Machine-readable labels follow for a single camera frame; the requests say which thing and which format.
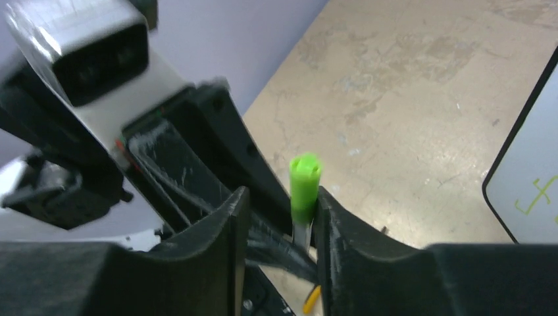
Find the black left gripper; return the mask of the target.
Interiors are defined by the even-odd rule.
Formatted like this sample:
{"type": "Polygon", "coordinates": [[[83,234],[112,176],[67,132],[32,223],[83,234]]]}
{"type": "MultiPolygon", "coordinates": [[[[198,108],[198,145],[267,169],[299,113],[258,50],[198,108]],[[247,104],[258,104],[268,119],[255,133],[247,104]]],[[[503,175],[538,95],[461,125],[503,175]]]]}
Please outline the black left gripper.
{"type": "Polygon", "coordinates": [[[288,195],[224,78],[187,85],[124,125],[106,152],[30,66],[5,66],[1,128],[32,145],[15,187],[1,200],[7,209],[72,230],[131,202],[133,193],[123,186],[129,180],[168,229],[180,232],[246,186],[254,205],[246,264],[318,283],[317,264],[282,235],[292,233],[288,195]]]}

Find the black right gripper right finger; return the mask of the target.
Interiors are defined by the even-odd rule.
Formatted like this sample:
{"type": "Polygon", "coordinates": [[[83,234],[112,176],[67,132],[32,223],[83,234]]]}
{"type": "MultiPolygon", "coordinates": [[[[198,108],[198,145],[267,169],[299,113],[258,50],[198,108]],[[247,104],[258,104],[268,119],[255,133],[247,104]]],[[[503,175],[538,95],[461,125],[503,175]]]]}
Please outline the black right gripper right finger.
{"type": "Polygon", "coordinates": [[[382,234],[324,188],[314,223],[325,315],[556,315],[557,246],[434,244],[382,234]]]}

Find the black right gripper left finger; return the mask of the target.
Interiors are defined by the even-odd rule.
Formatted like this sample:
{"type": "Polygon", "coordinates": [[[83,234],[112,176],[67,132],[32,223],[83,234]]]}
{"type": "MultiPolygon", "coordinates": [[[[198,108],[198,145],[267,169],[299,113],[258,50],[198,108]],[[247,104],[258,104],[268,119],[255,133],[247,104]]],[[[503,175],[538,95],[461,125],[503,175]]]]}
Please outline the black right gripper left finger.
{"type": "Polygon", "coordinates": [[[2,315],[239,315],[249,190],[150,252],[3,242],[2,315]]]}

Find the green marker cap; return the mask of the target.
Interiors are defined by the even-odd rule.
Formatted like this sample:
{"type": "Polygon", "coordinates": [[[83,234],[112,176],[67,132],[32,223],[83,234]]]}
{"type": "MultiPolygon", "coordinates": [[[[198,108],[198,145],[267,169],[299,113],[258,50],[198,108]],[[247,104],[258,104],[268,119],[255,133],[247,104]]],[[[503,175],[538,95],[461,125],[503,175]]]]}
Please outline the green marker cap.
{"type": "Polygon", "coordinates": [[[322,165],[313,153],[304,153],[290,161],[290,205],[293,223],[311,224],[322,173],[322,165]]]}

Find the black-framed whiteboard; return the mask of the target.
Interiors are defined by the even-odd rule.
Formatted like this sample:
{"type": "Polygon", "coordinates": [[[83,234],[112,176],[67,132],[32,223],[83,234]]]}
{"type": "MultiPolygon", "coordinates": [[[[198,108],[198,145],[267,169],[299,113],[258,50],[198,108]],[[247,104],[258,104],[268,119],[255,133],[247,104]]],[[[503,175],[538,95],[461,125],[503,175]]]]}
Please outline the black-framed whiteboard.
{"type": "Polygon", "coordinates": [[[557,53],[542,71],[482,184],[512,241],[557,243],[557,53]]]}

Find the white green whiteboard marker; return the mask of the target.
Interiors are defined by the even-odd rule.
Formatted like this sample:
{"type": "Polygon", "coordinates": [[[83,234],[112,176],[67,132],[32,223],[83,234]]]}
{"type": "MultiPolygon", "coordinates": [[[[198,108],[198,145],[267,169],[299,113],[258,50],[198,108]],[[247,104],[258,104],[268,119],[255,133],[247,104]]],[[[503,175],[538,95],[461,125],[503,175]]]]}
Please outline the white green whiteboard marker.
{"type": "Polygon", "coordinates": [[[292,244],[308,253],[311,247],[312,222],[299,223],[294,221],[292,226],[292,244]]]}

